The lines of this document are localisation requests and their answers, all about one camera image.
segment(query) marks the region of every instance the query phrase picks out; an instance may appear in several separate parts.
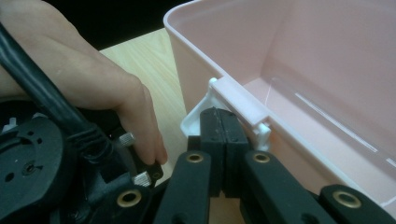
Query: skin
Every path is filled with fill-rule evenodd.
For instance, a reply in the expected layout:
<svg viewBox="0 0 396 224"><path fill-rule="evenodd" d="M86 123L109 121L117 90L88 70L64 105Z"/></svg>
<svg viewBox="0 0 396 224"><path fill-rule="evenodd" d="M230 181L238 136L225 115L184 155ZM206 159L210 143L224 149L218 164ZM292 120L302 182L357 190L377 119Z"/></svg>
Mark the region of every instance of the skin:
<svg viewBox="0 0 396 224"><path fill-rule="evenodd" d="M149 90L87 43L40 0L0 0L0 22L74 106L113 109L146 164L167 161ZM0 66L0 99L26 94Z"/></svg>

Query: pink plastic bin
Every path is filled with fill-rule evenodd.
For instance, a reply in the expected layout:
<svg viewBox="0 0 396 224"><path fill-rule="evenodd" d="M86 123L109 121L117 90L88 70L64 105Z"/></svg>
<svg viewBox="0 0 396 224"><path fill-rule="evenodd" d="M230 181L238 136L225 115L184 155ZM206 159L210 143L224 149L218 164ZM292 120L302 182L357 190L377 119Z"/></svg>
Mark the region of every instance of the pink plastic bin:
<svg viewBox="0 0 396 224"><path fill-rule="evenodd" d="M193 1L164 23L188 111L231 109L306 188L347 184L396 217L394 1Z"/></svg>

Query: black cable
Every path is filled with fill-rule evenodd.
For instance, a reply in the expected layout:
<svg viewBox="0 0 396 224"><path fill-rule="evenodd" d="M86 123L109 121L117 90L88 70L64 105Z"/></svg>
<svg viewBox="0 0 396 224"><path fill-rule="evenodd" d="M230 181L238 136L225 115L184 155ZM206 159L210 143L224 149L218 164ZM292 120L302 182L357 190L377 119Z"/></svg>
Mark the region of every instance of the black cable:
<svg viewBox="0 0 396 224"><path fill-rule="evenodd" d="M68 135L87 131L92 125L71 106L44 72L33 62L0 22L0 64Z"/></svg>

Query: wooden surface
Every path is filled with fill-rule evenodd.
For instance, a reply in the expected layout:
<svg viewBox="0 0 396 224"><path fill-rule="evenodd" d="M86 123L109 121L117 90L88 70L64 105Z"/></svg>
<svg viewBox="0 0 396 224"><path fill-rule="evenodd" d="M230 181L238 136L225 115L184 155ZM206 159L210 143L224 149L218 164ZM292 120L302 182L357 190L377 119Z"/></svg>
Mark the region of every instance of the wooden surface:
<svg viewBox="0 0 396 224"><path fill-rule="evenodd" d="M164 29L103 49L101 52L148 87L158 125L169 155L163 166L164 178L172 174L180 153L186 151L187 138L179 125L186 116L169 36ZM209 223L244 223L237 200L211 199Z"/></svg>

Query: storage box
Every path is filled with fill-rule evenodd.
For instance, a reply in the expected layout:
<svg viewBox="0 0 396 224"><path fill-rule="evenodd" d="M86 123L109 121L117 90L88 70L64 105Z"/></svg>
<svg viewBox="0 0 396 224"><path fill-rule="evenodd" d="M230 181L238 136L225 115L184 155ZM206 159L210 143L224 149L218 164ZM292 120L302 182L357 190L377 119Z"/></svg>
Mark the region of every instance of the storage box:
<svg viewBox="0 0 396 224"><path fill-rule="evenodd" d="M347 184L396 217L393 2L194 1L164 23L188 111L231 109L306 188Z"/></svg>

